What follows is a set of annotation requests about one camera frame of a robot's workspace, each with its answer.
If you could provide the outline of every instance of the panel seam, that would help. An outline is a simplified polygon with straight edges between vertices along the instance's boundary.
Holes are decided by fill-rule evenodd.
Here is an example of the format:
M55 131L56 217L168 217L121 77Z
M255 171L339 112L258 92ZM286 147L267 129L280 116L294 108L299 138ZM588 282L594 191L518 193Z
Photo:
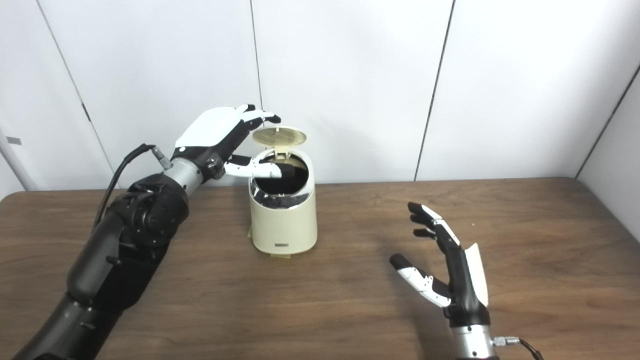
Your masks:
M436 79L433 83L433 92L431 93L431 101L429 102L429 111L427 112L427 121L424 124L424 132L422 134L422 143L420 144L420 152L418 153L418 163L415 166L415 174L413 175L413 181L418 178L418 171L420 170L420 161L422 160L422 151L424 150L424 141L427 138L427 129L429 128L429 120L431 120L431 110L433 110L433 102L436 97L436 90L438 89L438 80L440 79L440 69L442 68L442 60L444 59L444 52L447 48L447 39L449 38L449 29L451 28L451 19L453 19L453 10L456 6L456 0L451 2L451 12L449 13L449 20L447 21L447 31L444 33L444 41L442 42L442 52L440 53L440 61L438 62L438 70L436 72Z
M598 137L596 138L596 141L591 146L591 150L589 150L589 153L587 154L586 158L584 158L584 161L582 162L582 165L580 166L580 169L578 169L578 172L575 175L574 179L578 179L578 177L580 176L580 173L582 172L582 170L584 170L585 165L587 165L587 161L589 161L589 158L593 154L593 151L596 149L596 146L598 146L598 142L600 142L600 139L602 138L602 135L607 130L607 127L609 127L609 124L611 123L611 120L616 115L616 112L618 112L618 108L620 107L620 104L622 104L622 101L627 96L627 92L629 91L629 88L631 87L631 85L633 85L634 81L636 80L638 72L640 72L640 65L638 65L638 67L637 67L636 71L634 72L633 76L631 76L631 80L627 84L627 87L625 88L625 91L622 92L622 96L620 96L620 99L618 99L618 102L616 103L615 107L613 108L613 111L611 112L611 115L609 115L609 118L607 119L607 122L602 127L602 130L600 130L600 134L598 134Z

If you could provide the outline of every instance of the white wall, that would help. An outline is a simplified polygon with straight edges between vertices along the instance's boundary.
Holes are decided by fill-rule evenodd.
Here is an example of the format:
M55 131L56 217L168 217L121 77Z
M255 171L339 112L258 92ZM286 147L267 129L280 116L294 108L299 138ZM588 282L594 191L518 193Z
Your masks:
M578 180L640 240L640 76L629 88Z
M15 177L4 156L0 154L0 202L9 194L21 192L24 188Z
M412 180L421 147L418 180L575 176L640 61L633 0L458 0L435 94L451 0L41 4L79 95L38 3L0 0L0 145L34 189L103 188L246 102L308 134L321 183Z
M143 142L170 156L205 110L260 106L249 0L41 3L114 167ZM120 183L160 170L146 154Z
M576 176L640 61L635 0L456 1L418 180Z
M264 106L320 183L411 181L451 1L254 0Z
M0 142L29 190L104 188L112 175L35 1L0 0Z

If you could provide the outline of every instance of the black cable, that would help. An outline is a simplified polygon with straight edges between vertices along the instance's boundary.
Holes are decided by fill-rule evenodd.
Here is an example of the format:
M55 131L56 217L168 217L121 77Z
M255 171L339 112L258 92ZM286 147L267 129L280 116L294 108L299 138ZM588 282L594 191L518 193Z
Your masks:
M532 347L528 342L524 341L522 338L520 338L520 344L522 344L522 346L524 346L525 348L527 348L528 351L531 352L531 355L533 355L533 358L535 360L544 360L544 358L542 358L542 353L537 351L534 347Z
M95 214L95 220L93 221L93 228L94 229L95 229L96 226L98 226L98 224L100 223L100 220L102 220L102 217L104 216L104 211L107 208L107 203L109 202L109 198L111 197L111 193L113 192L113 189L116 187L118 179L120 178L120 175L122 174L122 171L124 170L124 168L127 167L127 165L131 161L133 161L133 159L135 159L138 156L140 156L141 154L153 149L154 147L156 147L156 146L155 145L147 145L147 144L143 143L142 145L138 146L133 151L131 151L127 156L124 157L124 159L120 163L120 166L118 166L116 171L113 173L113 177L111 178L111 182L109 183L109 186L107 187L107 190L104 192L104 196L102 197L102 202L100 202L100 207L98 208L98 213Z

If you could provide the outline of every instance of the black robotic arm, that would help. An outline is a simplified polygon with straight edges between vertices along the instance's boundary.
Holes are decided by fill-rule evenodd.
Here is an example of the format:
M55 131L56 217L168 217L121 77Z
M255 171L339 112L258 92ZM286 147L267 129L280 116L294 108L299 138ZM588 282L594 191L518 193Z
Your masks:
M242 166L229 162L233 152L264 121L279 123L280 118L252 105L215 108L180 137L171 161L153 145L136 149L136 154L153 150L165 171L136 181L105 211L100 207L89 240L68 273L67 292L13 360L95 359L122 313L142 296L189 216L188 197L200 184L221 178L226 168L238 172ZM134 157L128 156L123 164ZM251 164L240 173L283 177L293 173L290 166Z

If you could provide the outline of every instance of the white robotic hand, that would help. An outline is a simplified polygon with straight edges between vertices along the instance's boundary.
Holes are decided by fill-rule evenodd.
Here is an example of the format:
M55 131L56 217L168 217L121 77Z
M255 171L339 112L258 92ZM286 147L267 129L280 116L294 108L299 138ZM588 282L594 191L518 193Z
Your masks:
M229 174L239 177L290 177L289 164L257 163L247 156L233 155L249 132L263 122L280 123L274 113L254 105L207 110L175 142L173 158L186 158L202 172L202 182Z

